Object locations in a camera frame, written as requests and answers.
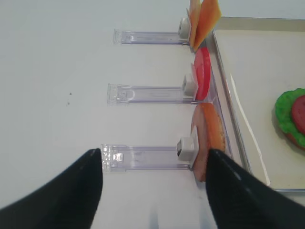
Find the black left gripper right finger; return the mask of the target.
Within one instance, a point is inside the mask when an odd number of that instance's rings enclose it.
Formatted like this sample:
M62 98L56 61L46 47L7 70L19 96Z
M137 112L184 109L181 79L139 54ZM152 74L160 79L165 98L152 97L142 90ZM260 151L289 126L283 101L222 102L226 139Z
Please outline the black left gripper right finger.
M206 192L220 229L303 229L304 206L256 179L224 152L210 149Z

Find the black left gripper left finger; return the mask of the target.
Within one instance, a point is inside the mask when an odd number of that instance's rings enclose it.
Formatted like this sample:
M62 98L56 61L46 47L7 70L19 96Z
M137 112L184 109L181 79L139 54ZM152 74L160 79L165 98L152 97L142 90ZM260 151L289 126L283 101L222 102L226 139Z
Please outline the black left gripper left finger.
M89 229L103 185L100 149L91 149L53 180L0 210L2 229Z

